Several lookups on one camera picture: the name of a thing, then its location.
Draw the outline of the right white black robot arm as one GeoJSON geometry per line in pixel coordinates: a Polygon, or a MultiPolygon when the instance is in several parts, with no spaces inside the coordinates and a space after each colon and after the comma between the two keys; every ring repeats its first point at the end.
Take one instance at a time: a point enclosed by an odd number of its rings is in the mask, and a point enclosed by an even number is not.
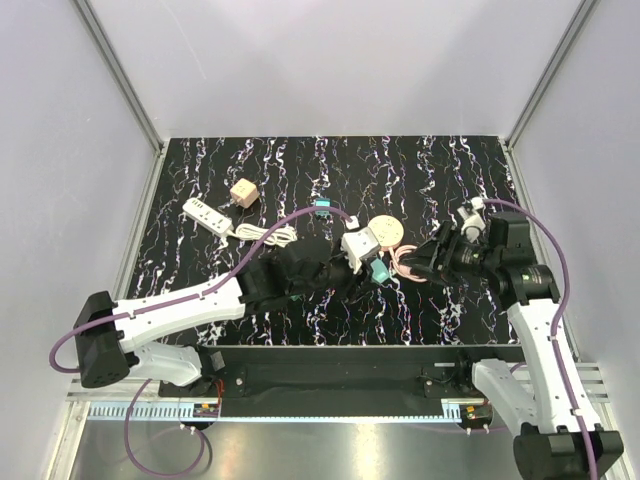
{"type": "Polygon", "coordinates": [[[495,214],[485,238],[476,227],[445,222],[399,262],[430,283],[484,280],[506,313],[531,386],[524,388],[498,359],[468,362],[453,375],[460,393],[482,393],[504,421],[520,476],[602,478],[623,454],[623,441],[602,425],[582,385],[562,321],[567,297],[536,260],[527,216],[495,214]]]}

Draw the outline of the pink round power socket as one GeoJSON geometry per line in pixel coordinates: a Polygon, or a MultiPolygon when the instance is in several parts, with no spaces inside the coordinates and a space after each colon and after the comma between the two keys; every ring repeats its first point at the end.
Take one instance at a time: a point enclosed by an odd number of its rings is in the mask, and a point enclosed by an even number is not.
{"type": "Polygon", "coordinates": [[[378,215],[369,221],[368,227],[383,251],[396,249],[401,245],[404,227],[397,218],[391,215],[378,215]]]}

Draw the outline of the teal plug adapter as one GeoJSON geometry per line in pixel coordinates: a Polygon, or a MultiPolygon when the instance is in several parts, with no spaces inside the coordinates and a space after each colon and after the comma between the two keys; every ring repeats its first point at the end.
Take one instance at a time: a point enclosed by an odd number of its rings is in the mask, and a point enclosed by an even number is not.
{"type": "Polygon", "coordinates": [[[369,264],[369,267],[371,270],[370,277],[372,282],[378,285],[383,285],[390,279],[391,275],[389,273],[389,269],[383,260],[377,258],[369,264]]]}

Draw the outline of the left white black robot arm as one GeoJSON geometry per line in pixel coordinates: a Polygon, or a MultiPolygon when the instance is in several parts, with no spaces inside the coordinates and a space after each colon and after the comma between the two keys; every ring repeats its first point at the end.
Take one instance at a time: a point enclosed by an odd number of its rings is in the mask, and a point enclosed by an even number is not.
{"type": "Polygon", "coordinates": [[[138,300],[94,293],[74,324],[81,384],[96,389],[137,376],[206,395],[216,382],[210,360],[194,346],[164,344],[163,337],[282,310],[316,293],[357,298],[384,281],[374,266],[379,250],[362,232],[344,235],[338,246],[310,237],[194,287],[138,300]]]}

